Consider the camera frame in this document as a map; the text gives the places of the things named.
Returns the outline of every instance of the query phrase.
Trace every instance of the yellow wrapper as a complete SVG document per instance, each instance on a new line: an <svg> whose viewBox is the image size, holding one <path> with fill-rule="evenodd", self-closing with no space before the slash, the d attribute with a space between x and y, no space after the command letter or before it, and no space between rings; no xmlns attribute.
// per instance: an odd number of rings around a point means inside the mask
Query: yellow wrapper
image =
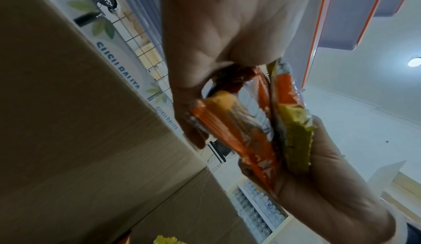
<svg viewBox="0 0 421 244"><path fill-rule="evenodd" d="M271 77L274 127L279 133L288 170L308 172L310 149L315 127L291 75L291 68L281 58L268 65Z"/></svg>
<svg viewBox="0 0 421 244"><path fill-rule="evenodd" d="M175 237L157 236L157 238L153 241L153 244L186 244L186 243L178 241Z"/></svg>

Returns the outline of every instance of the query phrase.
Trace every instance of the ceiling light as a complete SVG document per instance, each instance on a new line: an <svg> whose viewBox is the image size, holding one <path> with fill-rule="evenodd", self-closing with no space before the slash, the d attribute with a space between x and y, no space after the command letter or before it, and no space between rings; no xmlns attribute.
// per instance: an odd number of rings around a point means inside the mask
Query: ceiling light
<svg viewBox="0 0 421 244"><path fill-rule="evenodd" d="M421 66L421 57L414 57L408 62L408 66L410 67L418 67Z"/></svg>

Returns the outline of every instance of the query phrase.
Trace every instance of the snack packet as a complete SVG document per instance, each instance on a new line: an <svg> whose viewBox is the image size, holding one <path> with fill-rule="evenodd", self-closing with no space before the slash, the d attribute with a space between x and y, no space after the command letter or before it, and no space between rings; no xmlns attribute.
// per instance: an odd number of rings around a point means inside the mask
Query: snack packet
<svg viewBox="0 0 421 244"><path fill-rule="evenodd" d="M306 173L315 129L313 117L291 76L291 67L279 58L267 69L271 80L274 127L279 133L286 165L293 174Z"/></svg>
<svg viewBox="0 0 421 244"><path fill-rule="evenodd" d="M185 243L178 241L175 237L157 236L157 238L153 241L153 244L185 244Z"/></svg>
<svg viewBox="0 0 421 244"><path fill-rule="evenodd" d="M190 110L193 121L235 150L259 180L273 189L280 160L272 141L269 85L258 67L232 65Z"/></svg>

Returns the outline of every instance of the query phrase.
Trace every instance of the open carton flap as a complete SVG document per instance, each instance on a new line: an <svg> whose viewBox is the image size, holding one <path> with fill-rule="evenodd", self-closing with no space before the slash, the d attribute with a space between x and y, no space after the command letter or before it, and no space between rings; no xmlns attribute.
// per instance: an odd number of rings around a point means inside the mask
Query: open carton flap
<svg viewBox="0 0 421 244"><path fill-rule="evenodd" d="M204 168L46 0L0 12L0 243L110 243Z"/></svg>
<svg viewBox="0 0 421 244"><path fill-rule="evenodd" d="M256 244L208 169L134 226L130 238L133 243L152 243L157 235L187 244Z"/></svg>

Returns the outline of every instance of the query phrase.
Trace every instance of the skin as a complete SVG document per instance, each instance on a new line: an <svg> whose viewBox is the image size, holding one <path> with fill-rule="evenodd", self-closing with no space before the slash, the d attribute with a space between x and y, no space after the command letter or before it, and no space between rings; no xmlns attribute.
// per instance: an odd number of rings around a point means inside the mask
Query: skin
<svg viewBox="0 0 421 244"><path fill-rule="evenodd" d="M204 148L208 135L185 118L202 97L204 84L232 63L256 66L282 56L307 2L161 0L163 48L175 118L194 145ZM279 203L331 243L388 240L394 234L393 218L342 160L319 124L310 176L298 178L284 171L277 189Z"/></svg>

